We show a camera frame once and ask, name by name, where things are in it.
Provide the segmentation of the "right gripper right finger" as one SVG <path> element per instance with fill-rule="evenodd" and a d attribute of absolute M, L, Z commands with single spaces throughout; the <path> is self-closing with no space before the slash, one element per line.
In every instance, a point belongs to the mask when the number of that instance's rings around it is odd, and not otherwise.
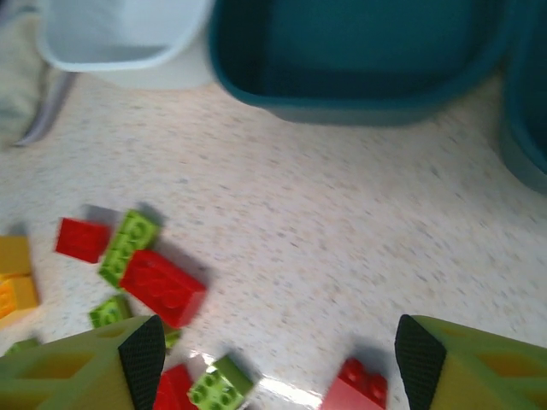
<path fill-rule="evenodd" d="M 546 407 L 545 348 L 408 314 L 394 345 L 412 409 Z"/>

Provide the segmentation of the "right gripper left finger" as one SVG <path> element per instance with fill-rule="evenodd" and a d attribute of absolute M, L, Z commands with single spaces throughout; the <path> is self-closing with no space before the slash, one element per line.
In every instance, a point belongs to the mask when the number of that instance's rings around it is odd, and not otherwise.
<path fill-rule="evenodd" d="M 15 352 L 1 359 L 1 407 L 151 409 L 165 356 L 156 315 Z"/>

